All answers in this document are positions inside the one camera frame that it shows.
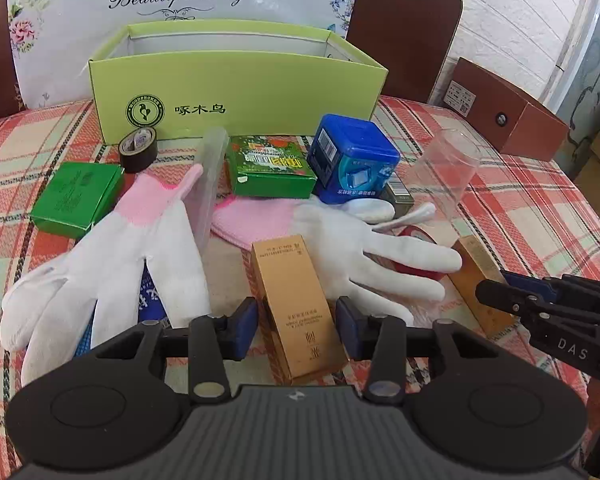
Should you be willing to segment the tan carton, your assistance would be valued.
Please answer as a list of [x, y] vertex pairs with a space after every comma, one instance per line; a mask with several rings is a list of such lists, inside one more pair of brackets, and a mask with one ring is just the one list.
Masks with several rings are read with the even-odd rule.
[[347, 357], [303, 238], [255, 242], [251, 262], [283, 381], [298, 385], [341, 370]]
[[452, 248], [462, 257], [463, 265], [458, 272], [450, 274], [449, 278], [465, 300], [483, 333], [488, 338], [494, 338], [515, 323], [514, 317], [480, 304], [476, 297], [476, 287], [482, 280], [505, 283], [500, 268], [480, 240], [473, 235], [459, 237]]

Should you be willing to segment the blue white packet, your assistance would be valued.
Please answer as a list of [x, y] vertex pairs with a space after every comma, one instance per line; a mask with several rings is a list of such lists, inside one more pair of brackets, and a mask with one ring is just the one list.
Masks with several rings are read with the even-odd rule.
[[[162, 305], [158, 290], [151, 278], [148, 267], [144, 266], [142, 280], [140, 281], [140, 296], [138, 296], [138, 317], [140, 322], [163, 321], [166, 319], [166, 311]], [[90, 318], [86, 329], [80, 339], [74, 357], [82, 356], [91, 350], [93, 319]]]

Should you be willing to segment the red tape roll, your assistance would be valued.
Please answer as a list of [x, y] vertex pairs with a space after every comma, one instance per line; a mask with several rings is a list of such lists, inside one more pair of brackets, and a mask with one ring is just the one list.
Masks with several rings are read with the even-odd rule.
[[437, 244], [418, 226], [407, 226], [398, 235], [371, 232], [367, 251], [392, 261], [402, 273], [436, 281], [463, 263], [455, 249]]

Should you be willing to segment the white pink glove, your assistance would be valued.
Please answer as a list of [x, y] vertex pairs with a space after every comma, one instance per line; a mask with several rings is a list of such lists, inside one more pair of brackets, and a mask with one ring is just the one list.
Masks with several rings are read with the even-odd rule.
[[362, 312], [392, 315], [411, 326], [410, 310], [391, 298], [440, 302], [445, 289], [432, 278], [399, 273], [375, 262], [372, 258], [378, 256], [367, 251], [372, 227], [315, 196], [228, 196], [215, 207], [211, 220], [212, 232], [245, 250], [261, 240], [300, 235], [328, 300], [347, 296]]
[[83, 334], [98, 346], [134, 326], [144, 272], [173, 327], [210, 314], [204, 266], [183, 203], [203, 172], [191, 166], [174, 186], [140, 174], [71, 250], [6, 292], [0, 341], [9, 352], [23, 351], [23, 385], [71, 360]]

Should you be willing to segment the white oval pad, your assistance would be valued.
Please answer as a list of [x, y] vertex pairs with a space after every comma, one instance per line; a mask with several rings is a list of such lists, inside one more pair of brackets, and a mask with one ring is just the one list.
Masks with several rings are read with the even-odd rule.
[[380, 198], [355, 198], [342, 204], [339, 209], [369, 224], [392, 220], [396, 214], [393, 204]]

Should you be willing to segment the clear plastic cup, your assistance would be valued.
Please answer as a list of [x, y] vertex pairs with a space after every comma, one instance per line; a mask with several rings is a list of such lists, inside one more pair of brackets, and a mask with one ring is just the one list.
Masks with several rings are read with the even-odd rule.
[[481, 148], [472, 136], [442, 129], [408, 170], [407, 188], [418, 200], [433, 202], [438, 215], [451, 221], [481, 159]]

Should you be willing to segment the clear plastic case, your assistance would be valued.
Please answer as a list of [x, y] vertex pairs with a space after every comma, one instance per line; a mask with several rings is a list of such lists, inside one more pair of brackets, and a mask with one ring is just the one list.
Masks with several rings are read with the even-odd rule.
[[201, 164], [204, 172], [183, 200], [201, 254], [204, 253], [210, 237], [211, 217], [228, 140], [230, 136], [221, 127], [212, 128], [204, 134], [194, 158], [194, 163]]

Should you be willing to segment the small olive metal box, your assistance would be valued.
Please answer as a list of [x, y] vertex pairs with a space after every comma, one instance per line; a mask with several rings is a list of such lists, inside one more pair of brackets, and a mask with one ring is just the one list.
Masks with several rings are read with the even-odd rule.
[[387, 180], [380, 198], [390, 203], [394, 209], [396, 218], [407, 214], [414, 206], [414, 198], [406, 188], [400, 177], [394, 172]]

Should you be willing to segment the green floral printed box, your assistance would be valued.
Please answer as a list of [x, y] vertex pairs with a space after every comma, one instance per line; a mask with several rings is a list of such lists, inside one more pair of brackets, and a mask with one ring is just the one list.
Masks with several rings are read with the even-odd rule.
[[316, 175], [292, 141], [270, 136], [238, 136], [226, 151], [234, 195], [257, 198], [309, 198]]

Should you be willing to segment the plain green small box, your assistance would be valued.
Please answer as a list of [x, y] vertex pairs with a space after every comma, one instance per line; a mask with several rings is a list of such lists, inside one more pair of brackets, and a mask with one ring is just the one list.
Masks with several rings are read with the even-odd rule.
[[78, 240], [114, 208], [122, 184], [119, 165], [63, 162], [36, 200], [30, 218], [42, 232]]

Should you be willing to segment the blue gum container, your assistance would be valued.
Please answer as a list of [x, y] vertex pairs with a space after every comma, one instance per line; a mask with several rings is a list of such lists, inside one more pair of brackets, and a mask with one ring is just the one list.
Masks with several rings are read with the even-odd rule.
[[326, 114], [306, 159], [316, 175], [314, 193], [326, 204], [377, 198], [400, 153], [369, 120]]

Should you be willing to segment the black tape roll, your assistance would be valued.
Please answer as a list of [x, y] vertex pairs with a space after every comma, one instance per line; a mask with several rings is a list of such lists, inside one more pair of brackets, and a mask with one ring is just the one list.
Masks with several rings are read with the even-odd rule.
[[126, 174], [139, 174], [157, 158], [157, 133], [152, 127], [140, 127], [118, 144], [120, 164]]

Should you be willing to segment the light green cardboard box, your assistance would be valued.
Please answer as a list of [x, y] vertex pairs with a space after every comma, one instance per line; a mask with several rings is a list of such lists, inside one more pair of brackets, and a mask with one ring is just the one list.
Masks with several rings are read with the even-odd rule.
[[119, 30], [88, 61], [102, 138], [314, 133], [372, 116], [388, 70], [336, 32], [249, 20], [156, 21]]

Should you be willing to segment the dark brown headboard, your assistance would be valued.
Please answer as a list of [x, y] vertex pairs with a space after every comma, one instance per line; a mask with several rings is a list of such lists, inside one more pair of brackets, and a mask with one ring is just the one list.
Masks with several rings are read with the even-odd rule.
[[[463, 11], [462, 0], [362, 0], [353, 7], [353, 44], [384, 64], [387, 96], [426, 101]], [[0, 0], [0, 118], [23, 109]]]

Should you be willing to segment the floral Beautiful Day pillow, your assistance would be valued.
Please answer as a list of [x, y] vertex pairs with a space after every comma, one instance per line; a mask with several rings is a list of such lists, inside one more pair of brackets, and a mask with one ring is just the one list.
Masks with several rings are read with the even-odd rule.
[[120, 28], [196, 18], [261, 20], [344, 35], [355, 0], [7, 0], [18, 87], [27, 108], [90, 96], [88, 61]]

